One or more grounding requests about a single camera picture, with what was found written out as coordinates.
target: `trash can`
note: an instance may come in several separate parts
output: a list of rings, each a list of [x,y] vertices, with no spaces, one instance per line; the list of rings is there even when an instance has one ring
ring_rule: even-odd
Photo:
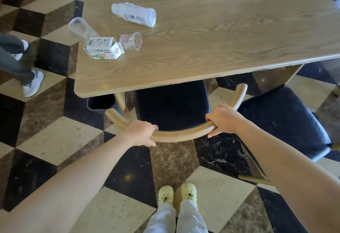
[[[123,115],[123,112],[120,109],[120,106],[118,105],[114,94],[88,98],[87,108],[103,115],[105,115],[105,111],[107,111],[109,108],[114,108],[119,112],[119,114]]]

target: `clear plastic cup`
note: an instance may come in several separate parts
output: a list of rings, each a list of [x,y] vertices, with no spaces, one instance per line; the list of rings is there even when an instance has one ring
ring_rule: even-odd
[[[92,29],[82,17],[76,17],[68,25],[72,37],[86,42],[89,37],[99,37],[98,33]]]
[[[142,35],[139,32],[135,32],[131,35],[121,35],[119,43],[122,45],[123,49],[138,51],[140,45],[142,45]]]

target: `sneaker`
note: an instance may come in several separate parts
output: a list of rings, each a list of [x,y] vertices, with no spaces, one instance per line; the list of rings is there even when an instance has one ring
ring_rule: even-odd
[[[190,200],[197,207],[197,190],[193,183],[185,182],[181,187],[182,201]]]
[[[158,192],[158,207],[163,203],[173,204],[173,188],[171,186],[163,186]]]
[[[28,42],[25,40],[21,40],[23,43],[23,50],[26,51],[28,49]],[[16,60],[20,60],[22,58],[22,53],[19,54],[12,54],[12,56],[16,59]]]
[[[23,86],[23,95],[28,98],[32,97],[34,94],[36,94],[40,88],[41,82],[44,79],[43,72],[32,70],[32,72],[35,74],[34,79],[32,82],[28,85]]]

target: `white pants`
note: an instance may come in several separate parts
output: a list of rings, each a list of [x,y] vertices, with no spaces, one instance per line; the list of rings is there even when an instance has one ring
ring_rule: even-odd
[[[144,233],[175,233],[176,210],[169,203],[163,203],[152,215]],[[208,233],[198,209],[190,200],[181,202],[176,233]]]

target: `person's left hand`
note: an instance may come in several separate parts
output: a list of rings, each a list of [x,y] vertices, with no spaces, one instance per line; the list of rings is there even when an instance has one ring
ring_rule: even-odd
[[[150,136],[156,130],[158,130],[158,126],[137,120],[129,124],[124,133],[132,139],[133,146],[156,146],[156,143],[150,140]]]

